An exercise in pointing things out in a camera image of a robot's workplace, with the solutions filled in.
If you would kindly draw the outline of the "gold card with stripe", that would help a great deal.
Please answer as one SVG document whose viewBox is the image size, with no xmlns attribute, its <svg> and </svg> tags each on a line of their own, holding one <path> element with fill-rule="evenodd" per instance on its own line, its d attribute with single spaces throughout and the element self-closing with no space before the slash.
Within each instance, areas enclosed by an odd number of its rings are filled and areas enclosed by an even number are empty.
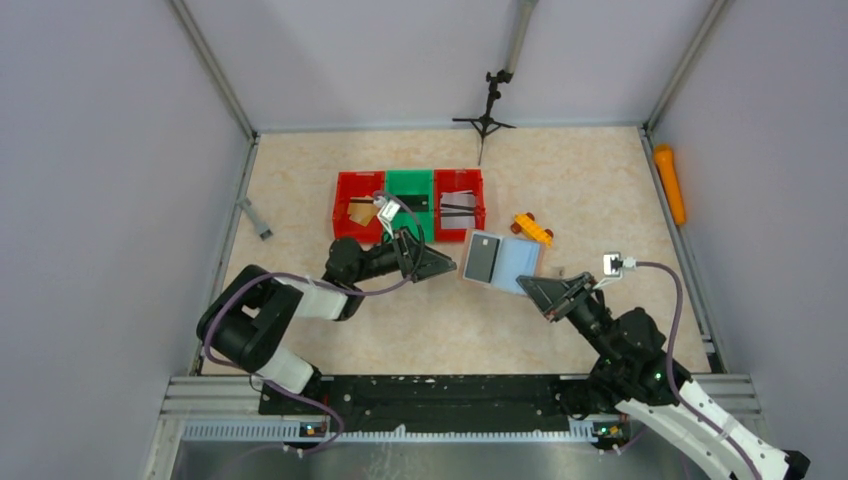
<svg viewBox="0 0 848 480">
<path fill-rule="evenodd" d="M 348 202 L 349 214 L 353 214 L 354 212 L 374 212 L 377 210 L 378 206 L 370 196 L 352 197 Z"/>
</svg>

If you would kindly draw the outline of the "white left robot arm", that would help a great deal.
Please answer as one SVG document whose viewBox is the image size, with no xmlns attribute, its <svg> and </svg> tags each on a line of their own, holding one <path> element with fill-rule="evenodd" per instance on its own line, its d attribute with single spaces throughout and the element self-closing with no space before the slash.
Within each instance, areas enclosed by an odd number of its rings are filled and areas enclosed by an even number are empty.
<svg viewBox="0 0 848 480">
<path fill-rule="evenodd" d="M 270 381 L 297 413 L 319 404 L 318 369 L 283 346 L 296 318 L 345 321 L 366 294 L 358 283 L 398 273 L 417 283 L 455 271 L 449 256 L 421 242 L 407 227 L 365 249 L 349 236 L 333 241 L 320 280 L 276 275 L 258 265 L 245 267 L 201 316 L 196 334 L 218 364 Z"/>
</svg>

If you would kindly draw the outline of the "grey silver card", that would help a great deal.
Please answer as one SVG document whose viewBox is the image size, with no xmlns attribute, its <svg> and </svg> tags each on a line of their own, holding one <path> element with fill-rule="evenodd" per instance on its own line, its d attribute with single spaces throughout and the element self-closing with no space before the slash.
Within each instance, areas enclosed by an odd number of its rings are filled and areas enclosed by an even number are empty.
<svg viewBox="0 0 848 480">
<path fill-rule="evenodd" d="M 476 196 L 472 191 L 456 191 L 442 192 L 440 194 L 440 203 L 449 203 L 455 205 L 474 205 L 476 207 Z"/>
</svg>

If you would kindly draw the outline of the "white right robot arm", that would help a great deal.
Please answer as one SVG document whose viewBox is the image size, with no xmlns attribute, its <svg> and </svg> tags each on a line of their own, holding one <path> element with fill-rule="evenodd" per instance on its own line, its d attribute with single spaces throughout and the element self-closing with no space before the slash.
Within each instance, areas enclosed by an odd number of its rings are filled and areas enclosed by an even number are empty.
<svg viewBox="0 0 848 480">
<path fill-rule="evenodd" d="M 522 275 L 518 285 L 543 317 L 568 321 L 598 359 L 569 415 L 618 412 L 660 435 L 711 479 L 802 479 L 811 461 L 770 445 L 721 407 L 674 360 L 666 337 L 641 307 L 613 317 L 591 274 Z"/>
</svg>

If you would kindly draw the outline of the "dark grey card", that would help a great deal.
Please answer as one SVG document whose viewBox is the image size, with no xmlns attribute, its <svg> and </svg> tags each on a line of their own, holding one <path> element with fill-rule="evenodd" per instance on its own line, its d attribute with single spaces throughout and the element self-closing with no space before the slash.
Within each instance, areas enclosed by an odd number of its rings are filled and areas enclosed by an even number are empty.
<svg viewBox="0 0 848 480">
<path fill-rule="evenodd" d="M 470 237 L 465 262 L 466 279 L 490 283 L 494 274 L 501 240 L 481 232 L 473 232 Z"/>
</svg>

